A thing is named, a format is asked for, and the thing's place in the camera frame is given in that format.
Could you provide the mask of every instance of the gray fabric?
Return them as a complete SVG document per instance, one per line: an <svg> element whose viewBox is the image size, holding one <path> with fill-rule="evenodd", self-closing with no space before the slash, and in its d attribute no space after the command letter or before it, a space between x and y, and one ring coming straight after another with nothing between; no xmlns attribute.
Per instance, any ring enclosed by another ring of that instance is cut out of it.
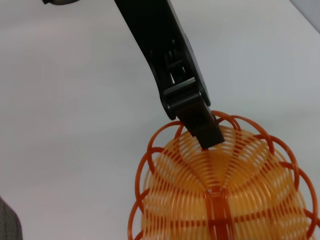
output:
<svg viewBox="0 0 320 240"><path fill-rule="evenodd" d="M17 214L0 197L0 240L22 240Z"/></svg>

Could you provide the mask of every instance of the orange wire ball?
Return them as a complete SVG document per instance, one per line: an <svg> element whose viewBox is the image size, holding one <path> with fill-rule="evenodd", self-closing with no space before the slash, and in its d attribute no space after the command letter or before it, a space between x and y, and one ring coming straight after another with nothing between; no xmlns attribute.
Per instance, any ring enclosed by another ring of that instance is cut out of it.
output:
<svg viewBox="0 0 320 240"><path fill-rule="evenodd" d="M151 138L135 178L136 202L128 222L128 239L138 208L141 232L135 240L307 240L318 219L318 201L308 176L289 147L257 123L213 111L225 142L203 150L184 126L171 122ZM258 134L241 129L236 119ZM164 148L153 147L157 135L179 126ZM284 157L274 143L287 153ZM142 169L148 171L140 192ZM312 196L312 212L299 191L300 177Z"/></svg>

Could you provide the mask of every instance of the white table surface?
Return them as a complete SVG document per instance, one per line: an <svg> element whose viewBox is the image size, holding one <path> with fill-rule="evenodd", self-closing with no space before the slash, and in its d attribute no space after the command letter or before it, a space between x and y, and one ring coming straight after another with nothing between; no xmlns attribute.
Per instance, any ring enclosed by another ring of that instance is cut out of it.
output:
<svg viewBox="0 0 320 240"><path fill-rule="evenodd" d="M173 5L212 109L288 143L320 196L320 35L288 0ZM136 169L169 119L115 3L2 0L0 73L0 195L24 239L126 239Z"/></svg>

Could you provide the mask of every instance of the white backdrop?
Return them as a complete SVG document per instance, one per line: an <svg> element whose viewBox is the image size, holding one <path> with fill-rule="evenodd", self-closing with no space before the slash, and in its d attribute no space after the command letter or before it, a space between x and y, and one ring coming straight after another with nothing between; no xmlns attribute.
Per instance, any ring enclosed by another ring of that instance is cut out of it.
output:
<svg viewBox="0 0 320 240"><path fill-rule="evenodd" d="M173 5L212 109L288 143L320 196L320 35L288 0ZM115 3L2 0L0 53L0 195L24 239L126 239L136 169L169 119Z"/></svg>
<svg viewBox="0 0 320 240"><path fill-rule="evenodd" d="M320 1L318 0L291 0L297 9L310 21L320 33Z"/></svg>

